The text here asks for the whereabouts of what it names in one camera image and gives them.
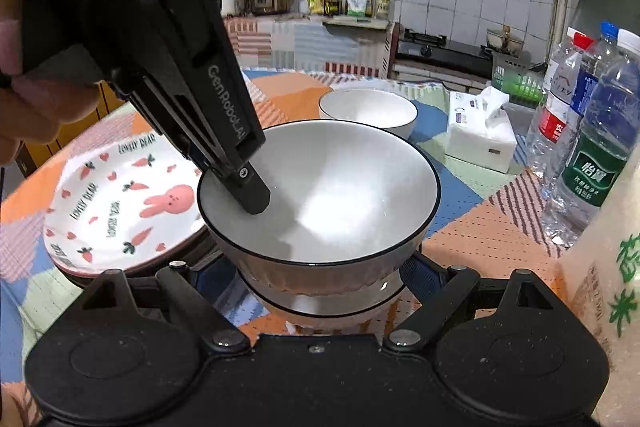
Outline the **person's left hand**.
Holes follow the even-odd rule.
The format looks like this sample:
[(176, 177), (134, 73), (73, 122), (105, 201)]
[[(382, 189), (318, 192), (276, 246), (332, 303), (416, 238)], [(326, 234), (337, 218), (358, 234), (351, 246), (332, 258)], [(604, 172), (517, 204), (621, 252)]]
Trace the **person's left hand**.
[(22, 74), (22, 0), (1, 0), (1, 164), (14, 161), (23, 142), (47, 144), (64, 124), (87, 117), (100, 101), (95, 84)]

